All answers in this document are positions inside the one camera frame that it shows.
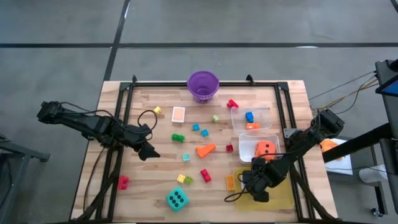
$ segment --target wooden table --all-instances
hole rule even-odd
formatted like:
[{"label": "wooden table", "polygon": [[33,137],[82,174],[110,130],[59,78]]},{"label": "wooden table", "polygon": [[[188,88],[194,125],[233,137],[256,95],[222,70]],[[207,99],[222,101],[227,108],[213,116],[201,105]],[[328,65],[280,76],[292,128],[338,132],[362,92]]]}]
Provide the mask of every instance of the wooden table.
[{"label": "wooden table", "polygon": [[[288,81],[290,97],[298,128],[308,128],[312,120],[310,103],[303,81]],[[113,113],[116,106],[120,82],[104,82],[98,109]],[[232,98],[240,107],[266,106],[271,109],[272,127],[266,134],[276,134],[284,151],[282,130],[280,127],[275,91],[273,88],[261,87],[220,87],[213,100],[205,105],[193,101],[191,93],[181,87],[135,87],[129,114],[129,124],[137,124],[137,117],[144,110],[153,110],[156,106],[162,108],[159,122],[153,131],[150,143],[160,153],[161,158],[148,159],[145,162],[138,158],[130,148],[125,148],[121,175],[128,176],[130,181],[127,190],[118,190],[114,210],[114,222],[294,222],[297,221],[295,209],[274,211],[240,212],[234,203],[226,203],[223,199],[231,192],[226,189],[225,177],[232,170],[243,165],[239,163],[238,136],[232,130],[230,112],[226,107]],[[126,97],[122,104],[123,117]],[[285,118],[290,126],[285,97],[282,93]],[[171,122],[174,106],[186,107],[185,122]],[[218,123],[212,122],[212,116],[217,114]],[[153,115],[144,115],[142,123],[152,126]],[[198,123],[202,129],[209,130],[210,135],[203,138],[200,133],[192,131],[192,124]],[[172,133],[185,135],[185,142],[173,142]],[[215,143],[215,151],[200,159],[195,147]],[[233,144],[234,152],[226,152],[226,145]],[[80,183],[72,210],[72,218],[82,214],[83,196],[93,164],[102,150],[96,142],[90,142],[85,157]],[[189,153],[190,162],[182,161],[182,154]],[[98,193],[104,167],[105,153],[97,166],[91,181],[88,203]],[[333,216],[337,216],[335,203],[318,146],[304,156],[308,181],[312,192],[320,203]],[[200,170],[207,169],[212,181],[205,183]],[[180,185],[176,178],[179,174],[193,177],[192,185]],[[165,196],[174,188],[182,186],[190,202],[181,211],[175,213],[167,205]],[[300,194],[303,211],[306,214],[305,199]],[[104,214],[108,210],[106,198]]]}]

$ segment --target purple bucket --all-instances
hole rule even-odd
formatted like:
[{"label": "purple bucket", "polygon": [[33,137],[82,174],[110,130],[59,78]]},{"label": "purple bucket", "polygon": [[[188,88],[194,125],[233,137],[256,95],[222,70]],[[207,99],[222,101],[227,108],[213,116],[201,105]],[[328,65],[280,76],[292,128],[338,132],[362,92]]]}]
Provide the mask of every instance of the purple bucket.
[{"label": "purple bucket", "polygon": [[189,77],[187,87],[198,103],[207,103],[217,92],[220,80],[211,72],[198,71]]}]

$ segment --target lego brick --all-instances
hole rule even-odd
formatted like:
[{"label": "lego brick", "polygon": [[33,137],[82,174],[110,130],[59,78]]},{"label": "lego brick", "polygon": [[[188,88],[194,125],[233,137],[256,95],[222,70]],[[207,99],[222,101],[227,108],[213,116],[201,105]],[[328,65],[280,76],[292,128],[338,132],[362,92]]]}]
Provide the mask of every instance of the lego brick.
[{"label": "lego brick", "polygon": [[251,129],[259,129],[260,124],[259,123],[247,123],[246,124],[246,129],[251,130]]},{"label": "lego brick", "polygon": [[185,180],[185,176],[184,175],[178,175],[178,177],[177,177],[177,181],[178,182],[180,182],[180,183],[184,183],[184,180]]},{"label": "lego brick", "polygon": [[190,160],[189,154],[188,153],[182,154],[182,160],[185,161],[185,162],[189,161]]},{"label": "lego brick", "polygon": [[162,112],[161,108],[158,106],[154,109],[154,111],[156,114],[160,114]]},{"label": "lego brick", "polygon": [[254,118],[253,118],[253,113],[252,112],[247,112],[246,113],[246,120],[248,121],[248,123],[253,123]]},{"label": "lego brick", "polygon": [[127,189],[127,184],[129,183],[129,178],[126,176],[121,175],[119,177],[119,182],[118,182],[118,190],[126,190]]},{"label": "lego brick", "polygon": [[207,131],[207,129],[204,129],[204,130],[202,130],[201,135],[202,135],[203,137],[206,137],[206,136],[209,135],[209,132]]},{"label": "lego brick", "polygon": [[185,178],[185,180],[184,180],[184,184],[191,184],[193,182],[193,179],[192,179],[192,177],[190,177],[190,176],[187,176],[186,178]]},{"label": "lego brick", "polygon": [[[267,153],[276,153],[275,145],[274,143],[270,141],[259,141],[257,142],[256,146],[256,157],[259,157],[261,155],[267,154]],[[262,156],[263,158],[266,159],[266,161],[270,161],[275,159],[275,155],[264,155]]]},{"label": "lego brick", "polygon": [[232,175],[226,176],[226,188],[228,190],[235,190],[234,177]]},{"label": "lego brick", "polygon": [[233,151],[234,151],[234,147],[232,145],[226,146],[226,152],[233,152]]},{"label": "lego brick", "polygon": [[216,148],[216,145],[211,143],[208,144],[207,146],[203,146],[203,147],[197,147],[196,151],[198,153],[198,155],[200,156],[200,158],[204,158],[207,154],[209,154],[211,151],[213,151]]},{"label": "lego brick", "polygon": [[217,115],[213,115],[213,122],[217,123],[218,120],[219,120],[218,116]]},{"label": "lego brick", "polygon": [[200,130],[199,124],[193,124],[192,129],[194,131],[199,131]]},{"label": "lego brick", "polygon": [[203,179],[205,180],[206,183],[211,181],[210,175],[206,169],[201,170],[200,173],[203,176]]},{"label": "lego brick", "polygon": [[182,134],[173,134],[172,139],[178,142],[184,142],[185,137]]},{"label": "lego brick", "polygon": [[228,101],[228,103],[226,104],[226,106],[227,106],[228,108],[232,108],[233,106],[236,107],[236,108],[239,108],[238,104],[236,104],[235,101],[233,101],[232,99],[230,99],[230,100]]},{"label": "lego brick", "polygon": [[166,196],[166,202],[173,211],[177,212],[189,202],[189,198],[181,187],[177,187]]},{"label": "lego brick", "polygon": [[184,107],[173,107],[172,122],[184,123],[185,119],[185,108]]}]

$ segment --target yellow mat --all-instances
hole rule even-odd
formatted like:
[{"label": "yellow mat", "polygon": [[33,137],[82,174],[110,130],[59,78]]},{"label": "yellow mat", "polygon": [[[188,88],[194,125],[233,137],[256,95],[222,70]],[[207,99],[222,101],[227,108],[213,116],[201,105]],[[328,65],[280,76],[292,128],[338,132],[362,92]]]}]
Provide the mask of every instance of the yellow mat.
[{"label": "yellow mat", "polygon": [[[235,192],[237,193],[242,191],[238,174],[241,174],[244,170],[250,170],[250,167],[235,168],[233,170]],[[236,201],[238,210],[279,210],[293,208],[294,200],[289,175],[277,187],[267,187],[266,191],[269,193],[268,202],[255,202],[250,194],[243,194]]]}]

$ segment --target plastic bin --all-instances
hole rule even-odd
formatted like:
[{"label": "plastic bin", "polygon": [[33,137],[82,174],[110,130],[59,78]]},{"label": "plastic bin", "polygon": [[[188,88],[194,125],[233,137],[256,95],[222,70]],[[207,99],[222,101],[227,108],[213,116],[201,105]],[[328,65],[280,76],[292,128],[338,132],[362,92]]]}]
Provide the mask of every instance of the plastic bin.
[{"label": "plastic bin", "polygon": [[[239,158],[242,163],[251,163],[251,159],[256,152],[256,145],[259,141],[270,141],[276,147],[276,153],[280,153],[279,138],[275,134],[270,136],[239,136]],[[280,159],[282,155],[276,155],[275,159]]]},{"label": "plastic bin", "polygon": [[[254,123],[259,123],[259,129],[246,129],[246,125],[248,121],[246,121],[246,113],[252,112]],[[254,133],[256,131],[262,131],[265,129],[269,129],[272,125],[271,121],[271,113],[269,112],[269,108],[231,108],[231,122],[232,127],[236,134],[244,134],[244,133]]]}]

